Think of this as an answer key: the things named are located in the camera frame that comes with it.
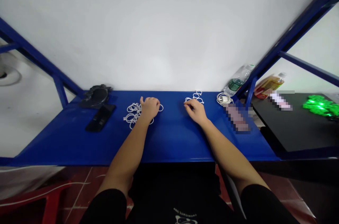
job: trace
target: black shirt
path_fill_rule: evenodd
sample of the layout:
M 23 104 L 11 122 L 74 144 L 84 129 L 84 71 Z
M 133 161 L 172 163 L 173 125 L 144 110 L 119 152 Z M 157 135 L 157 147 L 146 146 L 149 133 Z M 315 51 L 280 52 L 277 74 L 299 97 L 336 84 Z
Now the black shirt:
M 241 203 L 247 220 L 239 219 L 219 197 L 216 180 L 216 175 L 182 170 L 145 175 L 143 182 L 133 182 L 129 195 L 134 207 L 127 220 L 124 194 L 108 189 L 93 199 L 80 224 L 298 223 L 269 189 L 257 184 L 243 190 Z

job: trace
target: black phone holder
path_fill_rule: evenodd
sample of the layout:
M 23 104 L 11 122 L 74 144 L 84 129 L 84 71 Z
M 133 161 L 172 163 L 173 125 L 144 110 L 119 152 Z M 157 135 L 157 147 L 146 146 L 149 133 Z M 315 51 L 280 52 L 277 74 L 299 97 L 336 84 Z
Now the black phone holder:
M 99 109 L 108 101 L 111 91 L 112 87 L 107 87 L 104 84 L 93 86 L 84 93 L 85 98 L 79 102 L 79 107 Z

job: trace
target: red chair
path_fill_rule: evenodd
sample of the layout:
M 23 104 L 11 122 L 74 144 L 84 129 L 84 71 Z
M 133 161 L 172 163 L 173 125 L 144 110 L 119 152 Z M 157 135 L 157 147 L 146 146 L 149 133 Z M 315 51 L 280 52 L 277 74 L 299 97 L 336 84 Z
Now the red chair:
M 44 187 L 35 191 L 31 191 L 25 194 L 16 195 L 11 198 L 7 198 L 0 201 L 0 215 L 13 211 L 20 206 L 29 204 L 39 199 L 46 199 L 45 210 L 43 213 L 42 224 L 55 223 L 57 220 L 57 212 L 59 206 L 60 193 L 62 190 L 71 186 L 71 181 L 57 183 L 51 186 Z M 3 204 L 11 204 L 18 202 L 17 204 L 1 206 Z

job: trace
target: bottle cap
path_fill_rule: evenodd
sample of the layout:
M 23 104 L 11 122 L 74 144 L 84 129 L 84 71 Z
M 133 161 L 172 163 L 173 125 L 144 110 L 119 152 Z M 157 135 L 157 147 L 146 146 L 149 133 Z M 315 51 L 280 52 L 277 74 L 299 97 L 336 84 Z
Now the bottle cap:
M 285 73 L 285 72 L 281 72 L 281 73 L 279 73 L 279 75 L 278 75 L 279 77 L 282 77 L 282 78 L 284 78 L 284 77 L 286 77 L 287 76 L 287 74 Z
M 246 65 L 246 69 L 253 70 L 254 69 L 254 65 L 253 64 L 248 64 L 248 65 Z

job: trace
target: person's left hand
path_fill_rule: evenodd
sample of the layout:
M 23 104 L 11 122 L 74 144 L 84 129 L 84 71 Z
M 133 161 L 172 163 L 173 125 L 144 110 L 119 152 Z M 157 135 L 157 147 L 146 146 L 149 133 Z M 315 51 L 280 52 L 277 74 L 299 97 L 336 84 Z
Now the person's left hand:
M 146 98 L 144 102 L 144 98 L 141 96 L 140 98 L 141 104 L 141 115 L 140 118 L 146 119 L 149 122 L 157 115 L 160 108 L 160 101 L 156 98 Z

